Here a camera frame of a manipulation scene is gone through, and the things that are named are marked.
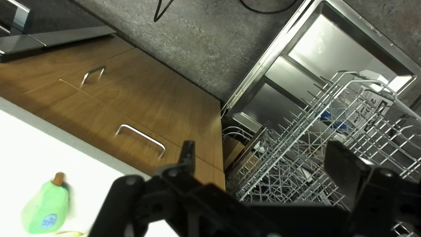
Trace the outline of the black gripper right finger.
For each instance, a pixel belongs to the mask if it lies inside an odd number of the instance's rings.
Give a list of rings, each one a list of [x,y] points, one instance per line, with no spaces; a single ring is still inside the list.
[[[327,142],[323,168],[349,202],[355,201],[361,180],[370,171],[369,164],[339,140]]]

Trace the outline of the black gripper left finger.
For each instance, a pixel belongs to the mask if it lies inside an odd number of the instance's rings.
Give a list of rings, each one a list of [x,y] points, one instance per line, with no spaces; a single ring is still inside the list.
[[[194,173],[194,142],[185,139],[178,152],[176,163],[160,165],[155,169],[155,176],[168,175],[170,177],[178,175],[193,175]]]

